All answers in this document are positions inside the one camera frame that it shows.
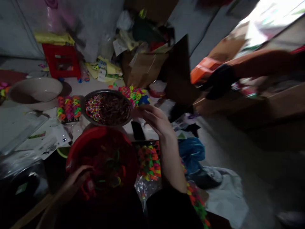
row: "dark clothing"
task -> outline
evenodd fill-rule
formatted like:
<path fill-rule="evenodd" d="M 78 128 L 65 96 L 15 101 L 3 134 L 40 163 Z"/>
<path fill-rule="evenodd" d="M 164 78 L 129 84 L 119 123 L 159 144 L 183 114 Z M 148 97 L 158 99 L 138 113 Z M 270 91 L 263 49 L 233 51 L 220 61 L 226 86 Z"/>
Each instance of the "dark clothing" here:
<path fill-rule="evenodd" d="M 152 195 L 147 212 L 148 217 L 135 190 L 112 211 L 75 200 L 61 210 L 55 228 L 203 228 L 188 195 L 172 188 Z"/>
<path fill-rule="evenodd" d="M 149 228 L 203 228 L 189 196 L 173 188 L 152 195 L 147 210 Z"/>

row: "paper tag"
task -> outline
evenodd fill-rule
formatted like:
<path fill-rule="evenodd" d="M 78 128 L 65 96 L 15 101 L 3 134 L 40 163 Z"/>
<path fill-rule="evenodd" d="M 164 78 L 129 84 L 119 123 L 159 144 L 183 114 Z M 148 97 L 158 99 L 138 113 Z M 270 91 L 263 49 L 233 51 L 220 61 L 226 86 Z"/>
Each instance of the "paper tag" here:
<path fill-rule="evenodd" d="M 106 78 L 106 70 L 100 68 L 98 72 L 98 81 L 105 82 L 105 78 Z"/>
<path fill-rule="evenodd" d="M 113 42 L 113 47 L 116 56 L 120 55 L 122 52 L 127 50 L 125 43 L 120 38 L 116 39 Z"/>

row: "metal bowl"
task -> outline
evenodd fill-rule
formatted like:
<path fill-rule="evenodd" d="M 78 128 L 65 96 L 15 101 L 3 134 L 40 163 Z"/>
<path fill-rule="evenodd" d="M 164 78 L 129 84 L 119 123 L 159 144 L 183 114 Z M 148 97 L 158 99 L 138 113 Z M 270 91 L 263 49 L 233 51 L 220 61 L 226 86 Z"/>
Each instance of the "metal bowl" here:
<path fill-rule="evenodd" d="M 89 94 L 87 94 L 81 101 L 81 108 L 82 108 L 82 114 L 86 117 L 86 119 L 88 119 L 91 123 L 93 123 L 94 125 L 97 125 L 97 126 L 109 126 L 109 125 L 103 125 L 103 124 L 100 124 L 100 123 L 97 123 L 93 118 L 89 117 L 86 113 L 86 101 L 97 95 L 97 94 L 100 94 L 100 93 L 112 93 L 112 94 L 115 94 L 117 95 L 118 97 L 121 97 L 123 98 L 124 100 L 126 100 L 129 104 L 129 106 L 131 107 L 130 109 L 130 112 L 129 112 L 129 116 L 127 118 L 127 120 L 122 123 L 122 124 L 119 124 L 119 125 L 113 125 L 111 127 L 122 127 L 124 125 L 126 125 L 127 123 L 130 122 L 131 120 L 131 112 L 132 112 L 132 103 L 125 97 L 122 95 L 122 93 L 118 92 L 118 91 L 114 91 L 114 90 L 110 90 L 110 89 L 102 89 L 102 90 L 96 90 L 96 91 L 93 91 L 93 92 L 90 92 Z"/>

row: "colorful bead strings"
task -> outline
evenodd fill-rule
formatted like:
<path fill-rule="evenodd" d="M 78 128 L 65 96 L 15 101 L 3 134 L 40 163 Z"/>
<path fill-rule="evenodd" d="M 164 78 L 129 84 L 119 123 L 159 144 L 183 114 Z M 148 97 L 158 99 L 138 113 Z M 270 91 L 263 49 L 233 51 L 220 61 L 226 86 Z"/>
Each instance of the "colorful bead strings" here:
<path fill-rule="evenodd" d="M 140 170 L 139 173 L 147 181 L 157 180 L 161 177 L 160 160 L 156 149 L 150 146 L 143 146 L 138 150 Z"/>
<path fill-rule="evenodd" d="M 57 118 L 62 123 L 78 121 L 81 116 L 80 100 L 78 96 L 59 96 L 57 98 Z"/>
<path fill-rule="evenodd" d="M 159 141 L 156 141 L 156 145 L 152 146 L 142 146 L 138 150 L 138 157 L 139 157 L 139 163 L 140 163 L 140 169 L 139 174 L 143 176 L 147 181 L 150 180 L 158 180 L 159 177 L 161 177 L 161 166 L 160 166 L 160 150 L 159 150 Z M 184 166 L 184 163 L 181 159 L 181 166 L 183 167 L 183 172 L 186 174 L 187 170 Z M 198 193 L 198 189 L 196 184 L 194 184 L 192 181 L 189 181 L 186 183 L 187 186 L 187 194 L 191 200 L 191 203 L 200 217 L 204 229 L 210 228 L 210 223 L 206 219 L 207 212 L 204 208 L 204 203 L 201 200 L 201 197 Z"/>
<path fill-rule="evenodd" d="M 57 118 L 63 121 L 66 119 L 66 115 L 64 114 L 64 98 L 62 96 L 57 97 L 57 103 Z"/>
<path fill-rule="evenodd" d="M 147 96 L 145 94 L 146 90 L 134 87 L 132 85 L 130 87 L 119 87 L 118 91 L 128 98 L 133 106 L 138 106 L 140 99 Z"/>

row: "red bowl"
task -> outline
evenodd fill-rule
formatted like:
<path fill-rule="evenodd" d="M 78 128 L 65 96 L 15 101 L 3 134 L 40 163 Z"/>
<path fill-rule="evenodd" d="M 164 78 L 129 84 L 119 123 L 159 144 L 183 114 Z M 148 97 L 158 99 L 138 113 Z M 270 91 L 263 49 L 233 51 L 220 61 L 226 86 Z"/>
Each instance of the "red bowl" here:
<path fill-rule="evenodd" d="M 126 175 L 121 179 L 123 185 L 121 187 L 112 188 L 111 191 L 106 193 L 98 193 L 95 198 L 90 198 L 89 204 L 103 207 L 103 209 L 108 209 L 111 207 L 118 207 L 122 204 L 130 195 L 131 191 L 134 189 L 134 183 L 136 181 L 138 173 L 138 162 L 137 155 L 134 147 L 132 146 L 130 140 L 120 131 L 106 127 L 93 127 L 85 131 L 72 145 L 67 162 L 66 162 L 66 173 L 71 174 L 76 171 L 81 165 L 82 157 L 90 157 L 92 149 L 90 149 L 90 144 L 88 143 L 100 139 L 100 144 L 109 144 L 110 142 L 116 146 L 121 146 L 124 149 L 122 152 L 120 149 L 120 161 L 123 162 L 125 166 Z M 86 193 L 81 189 L 78 195 L 85 200 Z"/>

